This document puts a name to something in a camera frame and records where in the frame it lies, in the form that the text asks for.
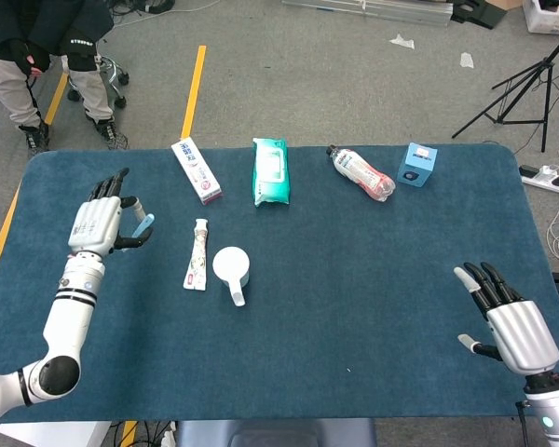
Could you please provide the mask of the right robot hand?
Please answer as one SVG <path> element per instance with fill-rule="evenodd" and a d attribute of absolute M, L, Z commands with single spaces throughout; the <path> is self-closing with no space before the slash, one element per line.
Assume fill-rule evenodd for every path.
<path fill-rule="evenodd" d="M 454 274 L 472 297 L 495 343 L 486 345 L 466 333 L 457 339 L 470 352 L 503 362 L 522 376 L 551 371 L 559 349 L 537 304 L 512 288 L 497 269 L 465 263 Z"/>

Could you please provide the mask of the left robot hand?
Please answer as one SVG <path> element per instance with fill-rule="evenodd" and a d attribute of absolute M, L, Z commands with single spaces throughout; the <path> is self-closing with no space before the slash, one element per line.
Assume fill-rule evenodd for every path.
<path fill-rule="evenodd" d="M 113 251 L 141 247 L 153 233 L 155 215 L 146 213 L 136 196 L 121 196 L 129 168 L 98 182 L 79 207 L 68 239 L 71 255 L 88 252 L 105 257 Z M 122 211 L 131 210 L 139 224 L 130 237 L 119 233 Z"/>

